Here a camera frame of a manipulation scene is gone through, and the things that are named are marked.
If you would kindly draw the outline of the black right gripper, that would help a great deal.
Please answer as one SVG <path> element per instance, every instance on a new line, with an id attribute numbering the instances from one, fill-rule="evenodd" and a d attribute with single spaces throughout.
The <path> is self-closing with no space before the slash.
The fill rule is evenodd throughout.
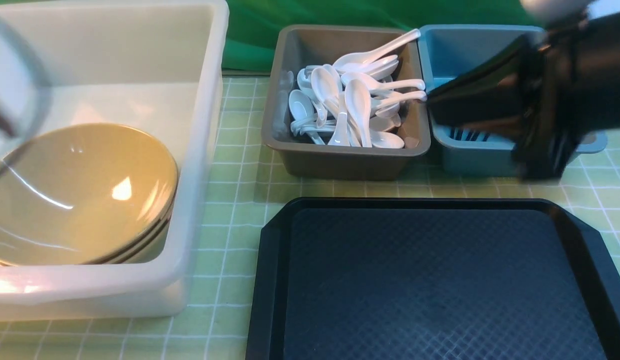
<path id="1" fill-rule="evenodd" d="M 527 50 L 495 56 L 428 92 L 439 125 L 515 141 L 524 180 L 557 180 L 590 133 L 620 129 L 620 12 L 590 20 L 585 10 L 555 20 L 532 63 L 537 89 L 522 117 Z"/>

